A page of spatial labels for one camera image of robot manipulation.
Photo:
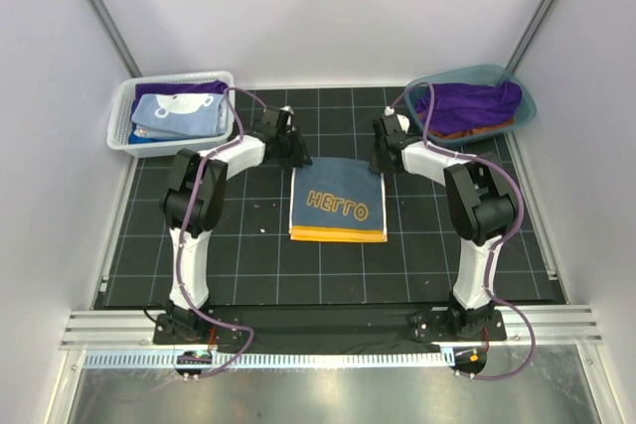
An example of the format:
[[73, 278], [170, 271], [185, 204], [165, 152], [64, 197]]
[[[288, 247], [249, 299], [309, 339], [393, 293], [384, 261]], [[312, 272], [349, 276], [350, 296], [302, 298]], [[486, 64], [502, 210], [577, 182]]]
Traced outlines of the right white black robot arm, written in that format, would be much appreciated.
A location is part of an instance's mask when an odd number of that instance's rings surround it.
[[523, 221], [521, 192], [495, 160], [436, 146], [408, 133], [401, 119], [391, 112], [372, 121], [370, 169], [421, 176], [443, 186], [460, 237], [458, 274], [447, 308], [417, 315], [417, 336], [423, 339], [429, 331], [433, 340], [477, 341], [495, 320], [495, 271], [503, 244]]

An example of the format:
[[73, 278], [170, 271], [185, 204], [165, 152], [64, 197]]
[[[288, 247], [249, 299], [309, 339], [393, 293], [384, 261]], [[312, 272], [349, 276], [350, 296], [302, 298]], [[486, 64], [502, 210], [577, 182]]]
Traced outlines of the yellow purple patterned towel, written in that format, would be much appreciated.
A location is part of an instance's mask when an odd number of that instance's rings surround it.
[[348, 158], [318, 157], [294, 169], [289, 236], [311, 242], [387, 242], [384, 175]]

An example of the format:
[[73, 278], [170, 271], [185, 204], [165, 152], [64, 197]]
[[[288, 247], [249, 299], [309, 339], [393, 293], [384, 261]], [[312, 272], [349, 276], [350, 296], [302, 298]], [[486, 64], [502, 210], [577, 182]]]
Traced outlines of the light blue white towel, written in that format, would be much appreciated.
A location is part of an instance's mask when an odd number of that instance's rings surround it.
[[228, 110], [217, 93], [148, 93], [132, 114], [134, 134], [145, 139], [217, 137], [228, 131]]

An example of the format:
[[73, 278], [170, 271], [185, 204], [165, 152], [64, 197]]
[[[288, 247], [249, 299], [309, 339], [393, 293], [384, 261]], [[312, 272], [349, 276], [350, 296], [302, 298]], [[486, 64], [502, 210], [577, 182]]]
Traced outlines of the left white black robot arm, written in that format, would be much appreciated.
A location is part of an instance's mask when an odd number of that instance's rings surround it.
[[221, 219], [228, 180], [274, 161], [284, 168], [312, 164], [291, 107], [262, 112], [251, 129], [209, 150], [179, 151], [160, 202], [173, 247], [173, 281], [156, 329], [189, 345], [204, 342], [220, 323], [208, 315], [208, 249]]

